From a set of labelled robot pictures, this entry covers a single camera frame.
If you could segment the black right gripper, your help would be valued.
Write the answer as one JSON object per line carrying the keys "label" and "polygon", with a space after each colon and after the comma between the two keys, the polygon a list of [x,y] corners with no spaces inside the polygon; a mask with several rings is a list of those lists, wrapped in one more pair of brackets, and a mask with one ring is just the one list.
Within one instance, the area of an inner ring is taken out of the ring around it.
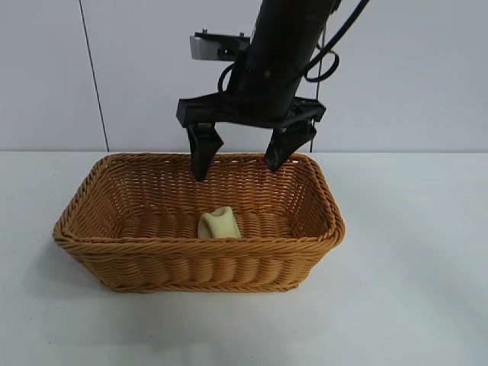
{"label": "black right gripper", "polygon": [[297,97],[297,87],[323,57],[320,48],[292,50],[270,47],[196,47],[197,60],[230,61],[213,94],[178,101],[176,117],[187,128],[191,171],[204,181],[223,140],[215,123],[230,122],[274,129],[265,153],[271,171],[277,171],[302,145],[316,135],[325,106],[316,99]]}

